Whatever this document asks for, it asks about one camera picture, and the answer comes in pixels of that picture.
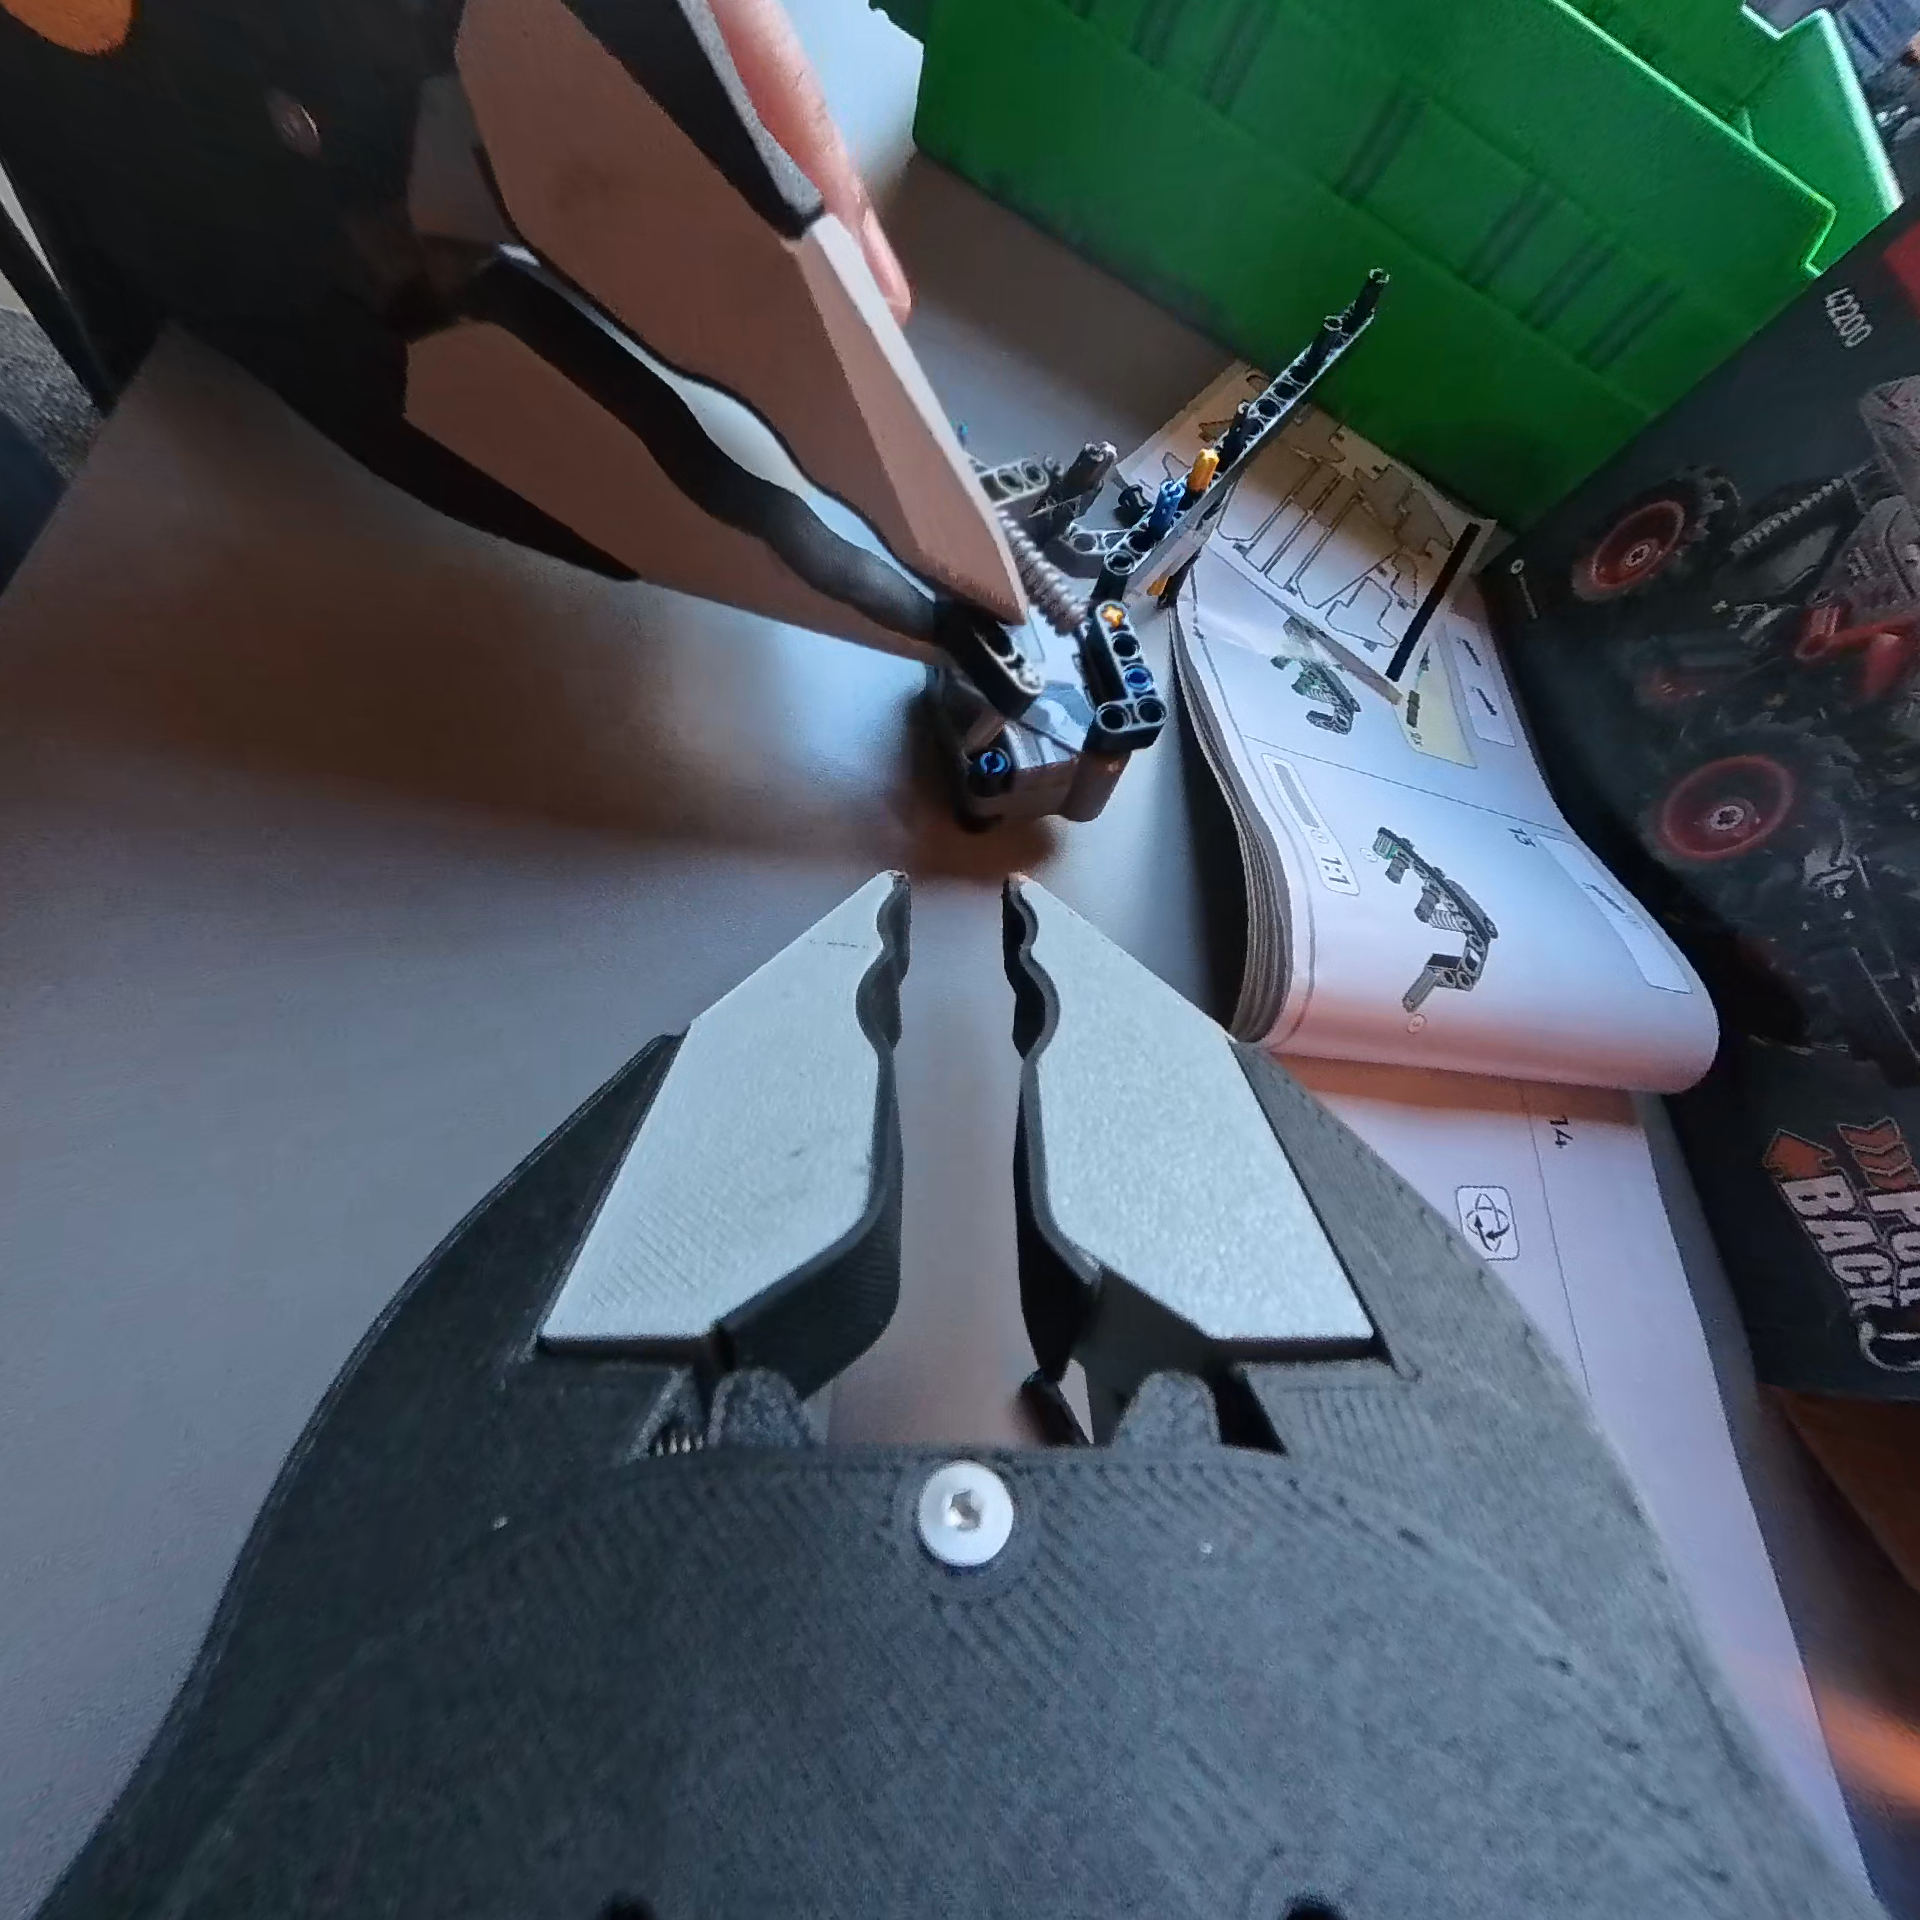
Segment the open lego instruction booklet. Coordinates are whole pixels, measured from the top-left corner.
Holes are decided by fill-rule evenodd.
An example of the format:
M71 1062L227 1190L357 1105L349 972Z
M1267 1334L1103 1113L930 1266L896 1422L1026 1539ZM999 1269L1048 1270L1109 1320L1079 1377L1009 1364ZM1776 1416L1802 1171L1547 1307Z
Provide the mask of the open lego instruction booklet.
M1766 1750L1853 1850L1672 1242L1640 1096L1710 997L1563 820L1461 571L1486 526L1299 406L1167 629L1246 897L1231 1032L1510 1286L1581 1381Z

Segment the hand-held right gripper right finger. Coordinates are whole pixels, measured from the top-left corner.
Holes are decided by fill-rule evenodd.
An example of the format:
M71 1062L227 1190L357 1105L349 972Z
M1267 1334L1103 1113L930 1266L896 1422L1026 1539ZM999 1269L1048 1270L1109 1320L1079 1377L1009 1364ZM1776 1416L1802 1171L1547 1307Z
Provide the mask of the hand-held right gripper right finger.
M1237 1044L1026 876L1015 989L1019 1301L1035 1387L1377 1355L1377 1330Z

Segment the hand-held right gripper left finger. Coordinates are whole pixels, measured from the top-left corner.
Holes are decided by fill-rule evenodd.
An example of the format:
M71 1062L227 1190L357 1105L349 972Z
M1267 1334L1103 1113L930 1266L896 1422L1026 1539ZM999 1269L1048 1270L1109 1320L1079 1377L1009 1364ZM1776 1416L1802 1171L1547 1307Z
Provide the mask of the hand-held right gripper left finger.
M901 1290L906 923L904 876L878 873L689 1021L543 1349L825 1390L878 1341Z

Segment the dark lego set box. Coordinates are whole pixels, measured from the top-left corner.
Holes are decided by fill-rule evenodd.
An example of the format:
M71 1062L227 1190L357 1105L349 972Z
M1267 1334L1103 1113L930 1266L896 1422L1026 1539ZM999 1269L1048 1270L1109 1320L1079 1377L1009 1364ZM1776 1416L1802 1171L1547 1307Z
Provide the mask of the dark lego set box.
M1478 580L1551 794L1717 1006L1671 1124L1755 1372L1914 1586L1914 198Z

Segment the green plastic bin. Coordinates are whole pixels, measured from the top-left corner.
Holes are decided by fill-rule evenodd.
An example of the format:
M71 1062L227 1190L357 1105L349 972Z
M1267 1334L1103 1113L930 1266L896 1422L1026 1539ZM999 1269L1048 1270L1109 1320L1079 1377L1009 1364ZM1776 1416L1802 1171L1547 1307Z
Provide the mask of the green plastic bin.
M1898 206L1826 12L922 3L918 152L1509 531Z

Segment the grey and black lego assembly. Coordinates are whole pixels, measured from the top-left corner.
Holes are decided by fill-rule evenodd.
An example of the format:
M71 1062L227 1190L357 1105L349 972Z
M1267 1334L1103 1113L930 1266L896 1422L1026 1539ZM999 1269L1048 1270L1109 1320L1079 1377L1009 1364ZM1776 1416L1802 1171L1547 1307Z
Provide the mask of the grey and black lego assembly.
M1280 372L1200 427L1197 451L1174 454L1169 475L1120 475L1109 442L1067 464L975 464L1026 593L1024 650L1041 686L1008 718L959 667L930 667L922 713L961 827L1089 824L1127 761L1159 740L1169 697L1145 659L1135 608L1176 593L1237 484L1374 325L1387 285L1387 269L1369 269Z

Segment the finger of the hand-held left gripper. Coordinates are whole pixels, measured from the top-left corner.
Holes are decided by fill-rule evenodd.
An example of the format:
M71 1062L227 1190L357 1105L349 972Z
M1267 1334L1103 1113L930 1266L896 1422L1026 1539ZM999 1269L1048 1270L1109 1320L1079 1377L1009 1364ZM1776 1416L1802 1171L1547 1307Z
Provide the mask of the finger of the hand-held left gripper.
M470 3L455 41L517 235L664 363L744 401L922 580L1019 621L944 406L707 4Z
M737 395L674 369L523 246L408 342L405 419L615 569L888 653L963 653L963 606Z

